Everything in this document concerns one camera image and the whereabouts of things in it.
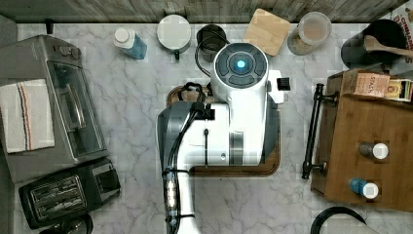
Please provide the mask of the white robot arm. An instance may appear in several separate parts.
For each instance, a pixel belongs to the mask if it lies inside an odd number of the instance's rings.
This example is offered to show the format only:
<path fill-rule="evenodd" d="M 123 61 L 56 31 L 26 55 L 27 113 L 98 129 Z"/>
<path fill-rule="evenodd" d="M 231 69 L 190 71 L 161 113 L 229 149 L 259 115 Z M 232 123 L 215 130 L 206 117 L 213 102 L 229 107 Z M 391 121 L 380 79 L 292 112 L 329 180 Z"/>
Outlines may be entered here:
<path fill-rule="evenodd" d="M 195 167 L 257 166 L 276 143 L 281 73 L 250 43 L 223 47 L 213 60 L 214 102 L 179 100 L 156 125 L 167 234 L 201 234 L 196 224 L 190 171 Z"/>

